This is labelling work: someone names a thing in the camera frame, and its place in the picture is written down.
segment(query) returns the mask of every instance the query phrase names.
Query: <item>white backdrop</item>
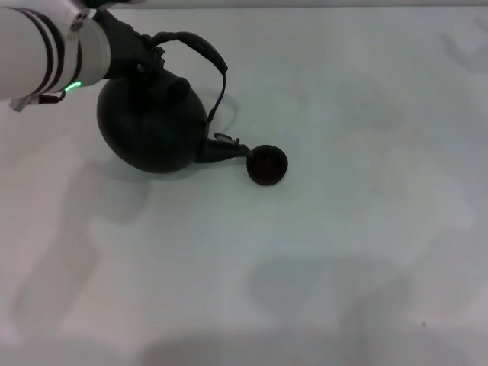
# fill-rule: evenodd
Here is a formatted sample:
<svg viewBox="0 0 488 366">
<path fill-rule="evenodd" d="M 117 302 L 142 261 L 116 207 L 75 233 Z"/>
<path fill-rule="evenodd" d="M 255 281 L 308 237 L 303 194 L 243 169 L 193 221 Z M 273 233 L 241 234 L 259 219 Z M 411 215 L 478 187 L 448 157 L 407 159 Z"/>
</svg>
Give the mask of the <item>white backdrop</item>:
<svg viewBox="0 0 488 366">
<path fill-rule="evenodd" d="M 144 8 L 271 8 L 323 6 L 488 5 L 488 0 L 146 0 Z"/>
</svg>

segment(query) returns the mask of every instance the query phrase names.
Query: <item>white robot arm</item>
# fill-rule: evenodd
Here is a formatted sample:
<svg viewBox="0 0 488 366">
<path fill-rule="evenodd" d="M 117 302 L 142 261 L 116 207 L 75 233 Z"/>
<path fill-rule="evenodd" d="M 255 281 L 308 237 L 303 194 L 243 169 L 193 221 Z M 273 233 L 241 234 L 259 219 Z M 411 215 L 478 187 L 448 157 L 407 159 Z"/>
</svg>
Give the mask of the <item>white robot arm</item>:
<svg viewBox="0 0 488 366">
<path fill-rule="evenodd" d="M 11 107 L 22 111 L 29 104 L 60 101 L 70 85 L 105 79 L 111 42 L 89 17 L 91 8 L 100 6 L 105 2 L 0 0 L 0 44 L 8 45 L 0 56 L 0 99 L 12 99 Z M 61 97 L 46 96 L 59 92 Z"/>
</svg>

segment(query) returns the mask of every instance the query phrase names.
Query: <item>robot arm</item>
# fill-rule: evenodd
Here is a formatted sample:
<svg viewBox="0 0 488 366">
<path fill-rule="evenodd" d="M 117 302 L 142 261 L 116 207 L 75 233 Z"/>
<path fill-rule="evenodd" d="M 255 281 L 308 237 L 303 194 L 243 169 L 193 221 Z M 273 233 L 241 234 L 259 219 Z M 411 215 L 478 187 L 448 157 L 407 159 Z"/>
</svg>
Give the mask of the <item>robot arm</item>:
<svg viewBox="0 0 488 366">
<path fill-rule="evenodd" d="M 132 27 L 108 11 L 99 11 L 96 20 L 89 17 L 91 8 L 104 5 L 103 0 L 0 0 L 0 44 L 8 45 L 0 57 L 0 99 L 12 99 L 16 111 L 56 103 L 61 98 L 47 94 L 127 76 L 139 59 L 151 63 L 154 52 Z"/>
</svg>

